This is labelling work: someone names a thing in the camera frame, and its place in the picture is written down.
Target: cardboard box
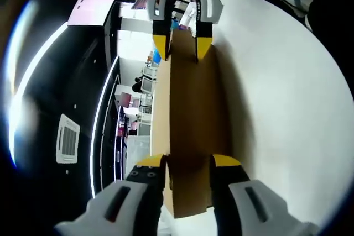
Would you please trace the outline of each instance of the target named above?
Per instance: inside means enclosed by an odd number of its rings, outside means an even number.
[[[209,156],[231,155],[231,132],[214,47],[197,64],[189,32],[174,31],[172,40],[157,74],[152,154],[170,154],[164,204],[181,218],[211,206]]]

